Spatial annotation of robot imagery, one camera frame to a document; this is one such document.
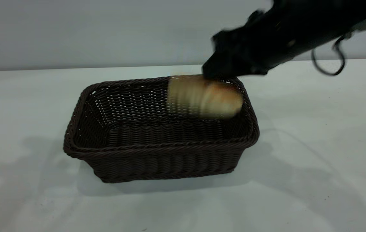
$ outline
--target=gray wall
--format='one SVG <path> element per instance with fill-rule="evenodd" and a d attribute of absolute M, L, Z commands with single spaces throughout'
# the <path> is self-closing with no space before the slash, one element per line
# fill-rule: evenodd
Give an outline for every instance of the gray wall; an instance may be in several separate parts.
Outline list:
<path fill-rule="evenodd" d="M 0 0 L 0 70 L 203 63 L 215 32 L 270 7 L 270 0 Z M 343 48 L 366 58 L 366 32 Z M 330 45 L 317 54 L 335 58 Z"/>

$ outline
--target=brown wicker basket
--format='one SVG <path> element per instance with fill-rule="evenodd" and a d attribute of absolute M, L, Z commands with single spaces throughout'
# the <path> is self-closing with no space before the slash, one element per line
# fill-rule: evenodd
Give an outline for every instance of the brown wicker basket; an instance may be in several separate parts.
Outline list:
<path fill-rule="evenodd" d="M 232 172 L 259 128 L 243 84 L 244 104 L 231 119 L 200 119 L 167 111 L 169 77 L 109 81 L 81 94 L 64 151 L 84 160 L 103 182 L 177 179 Z"/>

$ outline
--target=bread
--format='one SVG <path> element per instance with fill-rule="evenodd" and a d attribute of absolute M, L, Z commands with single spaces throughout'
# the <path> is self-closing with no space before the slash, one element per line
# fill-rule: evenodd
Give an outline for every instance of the bread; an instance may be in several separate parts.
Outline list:
<path fill-rule="evenodd" d="M 207 81 L 202 75 L 174 76 L 168 84 L 168 109 L 172 113 L 231 118 L 242 105 L 243 97 L 233 85 Z"/>

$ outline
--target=robotic arm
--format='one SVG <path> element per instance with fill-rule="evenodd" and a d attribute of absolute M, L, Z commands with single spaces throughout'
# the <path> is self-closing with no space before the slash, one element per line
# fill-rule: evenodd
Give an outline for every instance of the robotic arm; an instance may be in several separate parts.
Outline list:
<path fill-rule="evenodd" d="M 203 75 L 207 79 L 266 75 L 309 50 L 319 71 L 338 75 L 345 66 L 339 44 L 356 30 L 366 30 L 366 0 L 274 0 L 268 12 L 257 10 L 244 26 L 213 36 L 215 52 L 203 65 Z M 317 66 L 314 48 L 336 38 L 333 49 L 342 66 L 329 73 Z"/>

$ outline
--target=white table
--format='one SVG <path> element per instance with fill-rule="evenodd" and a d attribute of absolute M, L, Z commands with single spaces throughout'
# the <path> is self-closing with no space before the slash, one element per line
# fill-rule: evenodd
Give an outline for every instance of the white table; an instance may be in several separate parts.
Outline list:
<path fill-rule="evenodd" d="M 366 232 L 363 59 L 349 60 L 336 77 L 289 62 L 242 78 L 261 137 L 228 175 L 108 185 L 63 153 L 88 85 L 199 72 L 0 72 L 0 232 Z"/>

